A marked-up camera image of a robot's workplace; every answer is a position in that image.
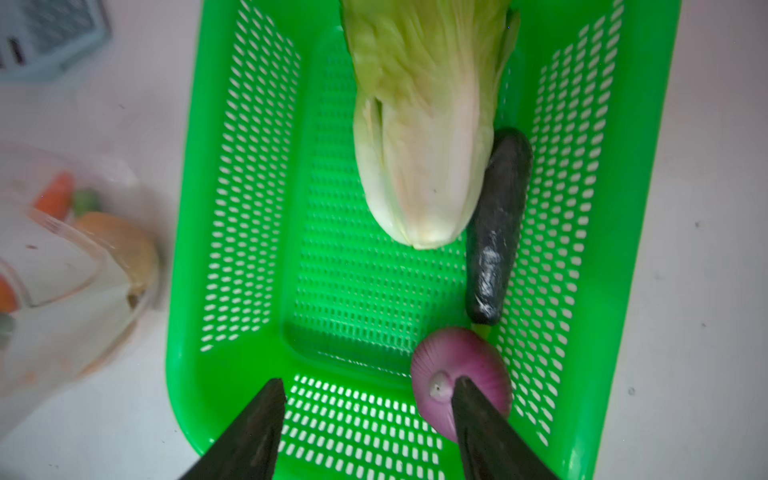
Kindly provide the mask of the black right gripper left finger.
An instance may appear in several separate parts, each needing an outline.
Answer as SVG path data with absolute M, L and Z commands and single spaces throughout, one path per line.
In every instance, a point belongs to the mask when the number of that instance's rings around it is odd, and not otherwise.
M 270 379 L 180 479 L 272 479 L 286 402 L 283 381 Z

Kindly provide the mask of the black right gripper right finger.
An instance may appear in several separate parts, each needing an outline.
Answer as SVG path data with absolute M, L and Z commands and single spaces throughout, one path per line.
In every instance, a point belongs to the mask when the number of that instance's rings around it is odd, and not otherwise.
M 451 406 L 465 479 L 557 479 L 470 378 L 456 381 Z

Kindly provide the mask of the purple toy onion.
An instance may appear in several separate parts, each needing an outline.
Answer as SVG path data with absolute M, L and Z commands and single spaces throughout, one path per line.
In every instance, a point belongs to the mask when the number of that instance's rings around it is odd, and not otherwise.
M 459 378 L 470 378 L 508 417 L 512 386 L 498 351 L 474 331 L 447 327 L 426 337 L 411 362 L 412 390 L 423 419 L 448 440 L 457 440 L 451 400 Z

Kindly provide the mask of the green plastic basket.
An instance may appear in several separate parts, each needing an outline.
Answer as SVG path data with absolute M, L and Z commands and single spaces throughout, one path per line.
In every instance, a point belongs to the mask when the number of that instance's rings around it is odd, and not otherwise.
M 516 1 L 496 122 L 534 150 L 520 245 L 489 335 L 512 427 L 562 479 L 593 476 L 681 5 Z M 279 479 L 459 479 L 418 414 L 418 342 L 466 325 L 465 243 L 392 241 L 353 152 L 335 1 L 208 1 L 170 290 L 167 385 L 206 451 L 272 378 Z

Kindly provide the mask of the dark green toy cucumber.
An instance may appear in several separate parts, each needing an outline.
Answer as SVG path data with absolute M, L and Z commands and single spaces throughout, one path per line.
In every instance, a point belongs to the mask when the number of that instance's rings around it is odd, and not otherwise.
M 475 325 L 499 323 L 516 259 L 533 152 L 515 128 L 495 132 L 481 195 L 467 229 L 465 311 Z

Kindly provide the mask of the toy potato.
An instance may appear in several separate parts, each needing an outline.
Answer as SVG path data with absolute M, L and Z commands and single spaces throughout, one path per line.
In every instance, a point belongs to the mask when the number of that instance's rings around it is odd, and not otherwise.
M 130 280 L 127 300 L 135 308 L 153 284 L 159 257 L 152 237 L 133 222 L 103 212 L 89 212 L 74 227 L 106 249 Z

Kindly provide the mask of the clear zip top bag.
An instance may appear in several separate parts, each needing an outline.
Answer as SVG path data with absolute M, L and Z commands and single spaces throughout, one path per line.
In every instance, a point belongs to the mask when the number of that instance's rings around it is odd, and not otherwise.
M 68 217 L 59 221 L 33 203 L 63 171 L 74 176 L 75 191 Z M 160 258 L 153 284 L 132 308 L 125 272 L 106 249 L 74 227 L 84 214 L 103 212 L 144 230 L 141 208 L 137 179 L 121 162 L 92 164 L 2 144 L 3 434 L 49 397 L 108 363 L 153 303 Z

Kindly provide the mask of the orange toy carrot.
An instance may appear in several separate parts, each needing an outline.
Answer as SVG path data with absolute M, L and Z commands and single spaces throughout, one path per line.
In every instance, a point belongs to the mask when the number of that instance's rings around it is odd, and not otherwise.
M 60 172 L 43 189 L 39 198 L 33 203 L 33 207 L 59 221 L 64 221 L 72 208 L 74 191 L 75 178 L 72 173 Z

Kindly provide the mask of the toy napa cabbage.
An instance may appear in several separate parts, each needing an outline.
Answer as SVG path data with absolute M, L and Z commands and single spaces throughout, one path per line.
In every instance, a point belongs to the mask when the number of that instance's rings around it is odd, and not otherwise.
M 453 242 L 478 202 L 520 16 L 507 1 L 345 1 L 355 158 L 396 242 Z

